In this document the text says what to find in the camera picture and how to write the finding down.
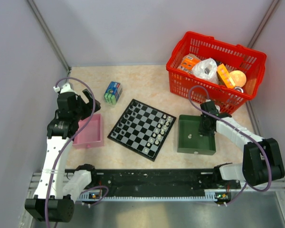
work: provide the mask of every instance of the white wall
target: white wall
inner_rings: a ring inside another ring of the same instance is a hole
[[[24,0],[0,1],[0,228],[18,227],[66,72]]]
[[[278,140],[285,165],[285,0],[257,41],[267,54],[266,73],[252,105],[265,137]]]
[[[165,64],[186,31],[247,45],[271,0],[35,0],[71,66]]]

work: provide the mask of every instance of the chessboard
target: chessboard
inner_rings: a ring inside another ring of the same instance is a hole
[[[176,117],[133,99],[108,138],[155,161]]]

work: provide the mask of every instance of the pink tray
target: pink tray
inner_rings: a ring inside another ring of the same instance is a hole
[[[79,121],[81,128],[87,119]],[[74,139],[73,146],[77,149],[104,146],[104,124],[100,114],[94,114],[91,121]]]

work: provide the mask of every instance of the white plastic bag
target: white plastic bag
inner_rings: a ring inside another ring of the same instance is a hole
[[[217,69],[218,66],[214,59],[208,58],[196,64],[192,69],[192,73],[195,77],[218,84]]]

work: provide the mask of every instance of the red basket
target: red basket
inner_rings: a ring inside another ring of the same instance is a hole
[[[195,54],[201,60],[213,58],[225,64],[231,70],[240,70],[246,74],[247,82],[244,93],[228,89],[224,85],[217,85],[177,69],[182,58],[187,54]],[[231,45],[217,41],[214,37],[204,36],[195,32],[187,32],[174,48],[166,68],[169,71],[170,91],[188,98],[191,87],[201,85],[205,87],[209,96],[220,106],[221,112],[229,114],[236,111],[246,101],[257,95],[265,72],[266,55],[262,52],[246,48],[241,45]],[[195,89],[191,99],[203,103],[206,99],[205,91]]]

